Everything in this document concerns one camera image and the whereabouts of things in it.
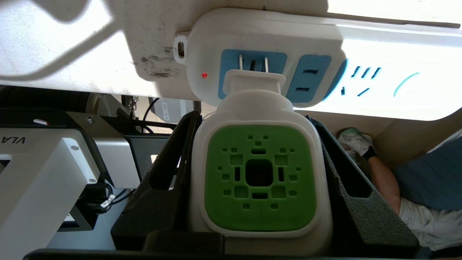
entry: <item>green cover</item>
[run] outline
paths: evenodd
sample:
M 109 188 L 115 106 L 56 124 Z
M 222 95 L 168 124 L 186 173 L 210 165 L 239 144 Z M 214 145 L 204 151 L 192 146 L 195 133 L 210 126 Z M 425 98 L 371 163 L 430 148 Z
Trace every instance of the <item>green cover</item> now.
M 310 223 L 316 190 L 303 134 L 279 125 L 215 132 L 208 145 L 205 208 L 229 230 L 290 231 Z

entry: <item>sneaker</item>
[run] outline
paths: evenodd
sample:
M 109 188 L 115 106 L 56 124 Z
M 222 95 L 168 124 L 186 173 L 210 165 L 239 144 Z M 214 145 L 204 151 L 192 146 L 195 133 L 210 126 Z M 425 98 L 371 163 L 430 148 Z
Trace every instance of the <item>sneaker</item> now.
M 369 146 L 372 146 L 372 138 L 359 132 L 358 129 L 351 127 L 340 133 L 338 141 L 350 146 L 350 149 L 363 156 Z

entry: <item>white power strip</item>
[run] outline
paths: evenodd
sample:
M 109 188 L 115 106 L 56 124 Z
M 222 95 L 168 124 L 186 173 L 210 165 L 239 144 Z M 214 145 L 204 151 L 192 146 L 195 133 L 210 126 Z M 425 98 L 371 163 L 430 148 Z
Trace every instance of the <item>white power strip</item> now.
M 281 93 L 296 107 L 417 120 L 461 107 L 461 47 L 458 29 L 234 8 L 205 14 L 174 40 L 191 89 L 211 105 L 226 96 L 224 75 L 243 54 L 244 69 L 254 70 L 267 56 L 269 72 L 287 78 Z

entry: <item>black sock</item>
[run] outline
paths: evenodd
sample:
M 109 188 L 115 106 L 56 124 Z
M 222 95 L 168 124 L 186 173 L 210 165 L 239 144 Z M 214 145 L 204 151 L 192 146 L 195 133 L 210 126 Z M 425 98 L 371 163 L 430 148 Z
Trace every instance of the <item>black sock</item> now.
M 374 148 L 372 146 L 369 146 L 369 149 L 367 150 L 365 154 L 363 154 L 363 157 L 366 160 L 369 160 L 369 158 L 374 157 L 374 156 L 377 156 L 377 154 L 375 153 Z

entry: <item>power outlet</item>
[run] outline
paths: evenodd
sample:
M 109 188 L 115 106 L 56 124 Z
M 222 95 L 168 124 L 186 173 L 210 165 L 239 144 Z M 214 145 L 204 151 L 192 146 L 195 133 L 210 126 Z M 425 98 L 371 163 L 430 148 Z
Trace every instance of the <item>power outlet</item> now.
M 303 55 L 298 61 L 286 97 L 292 103 L 310 102 L 316 94 L 330 61 L 330 56 Z
M 239 54 L 242 54 L 243 69 L 253 71 L 265 71 L 265 57 L 268 58 L 268 72 L 282 74 L 286 65 L 287 55 L 282 52 L 232 50 L 227 49 L 221 53 L 220 79 L 218 97 L 224 99 L 223 82 L 228 70 L 239 69 Z

